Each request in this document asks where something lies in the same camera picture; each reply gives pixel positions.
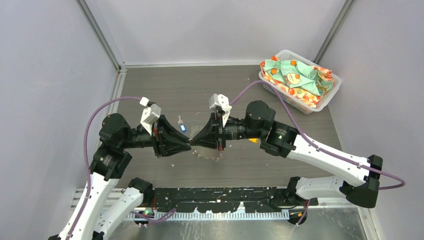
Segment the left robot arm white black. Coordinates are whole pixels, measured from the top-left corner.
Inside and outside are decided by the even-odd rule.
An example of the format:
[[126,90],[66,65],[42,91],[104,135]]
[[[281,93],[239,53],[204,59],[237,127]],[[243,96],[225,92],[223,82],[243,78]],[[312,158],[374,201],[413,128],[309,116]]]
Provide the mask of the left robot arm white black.
[[122,178],[132,156],[126,151],[152,147],[157,157],[168,157],[191,150],[189,138],[178,132],[161,115],[146,130],[131,128],[119,113],[108,115],[99,131],[101,145],[89,166],[89,181],[66,224],[51,240],[108,240],[136,207],[148,207],[155,198],[152,183],[132,179],[123,195],[107,210],[106,201]]

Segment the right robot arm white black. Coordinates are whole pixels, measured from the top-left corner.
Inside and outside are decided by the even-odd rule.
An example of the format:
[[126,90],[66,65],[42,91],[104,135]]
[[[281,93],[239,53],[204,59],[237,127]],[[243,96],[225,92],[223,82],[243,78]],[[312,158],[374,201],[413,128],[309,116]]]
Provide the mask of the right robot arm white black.
[[275,120],[276,112],[265,102],[250,102],[245,117],[229,116],[213,103],[215,110],[206,126],[190,140],[192,146],[222,151],[227,141],[259,139],[260,148],[267,154],[302,161],[325,170],[329,177],[291,177],[285,198],[291,205],[313,198],[345,198],[350,203],[372,209],[376,206],[383,159],[377,155],[359,157],[331,148],[324,152],[324,144],[308,136],[303,137],[297,128]]

